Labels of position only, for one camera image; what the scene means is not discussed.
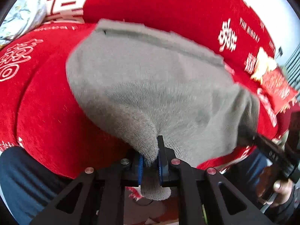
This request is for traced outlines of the person's right hand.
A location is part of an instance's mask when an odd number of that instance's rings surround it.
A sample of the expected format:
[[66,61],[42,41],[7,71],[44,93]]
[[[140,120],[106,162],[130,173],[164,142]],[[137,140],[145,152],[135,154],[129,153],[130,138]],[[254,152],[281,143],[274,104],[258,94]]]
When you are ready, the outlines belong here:
[[[272,166],[265,167],[259,176],[259,181],[256,186],[256,194],[262,204],[268,204],[271,208],[283,205],[286,203],[293,191],[294,183],[288,180],[277,180],[271,182]],[[273,184],[273,191],[277,193],[277,197],[273,202],[265,201],[262,196],[268,185]]]

